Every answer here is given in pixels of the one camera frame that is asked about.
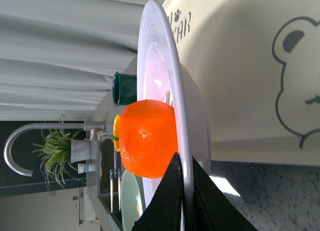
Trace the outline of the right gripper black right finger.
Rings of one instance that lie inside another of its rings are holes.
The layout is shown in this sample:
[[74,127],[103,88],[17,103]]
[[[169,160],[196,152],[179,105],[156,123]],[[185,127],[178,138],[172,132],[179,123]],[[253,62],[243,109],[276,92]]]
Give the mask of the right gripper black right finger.
[[193,162],[196,231],[255,231],[229,202],[195,158]]

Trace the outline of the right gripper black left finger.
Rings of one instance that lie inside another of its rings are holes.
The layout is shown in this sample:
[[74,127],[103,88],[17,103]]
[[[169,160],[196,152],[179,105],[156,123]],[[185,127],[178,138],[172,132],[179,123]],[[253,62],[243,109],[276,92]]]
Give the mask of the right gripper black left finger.
[[133,231],[179,231],[181,229],[184,196],[183,171],[180,156],[173,154],[150,204]]

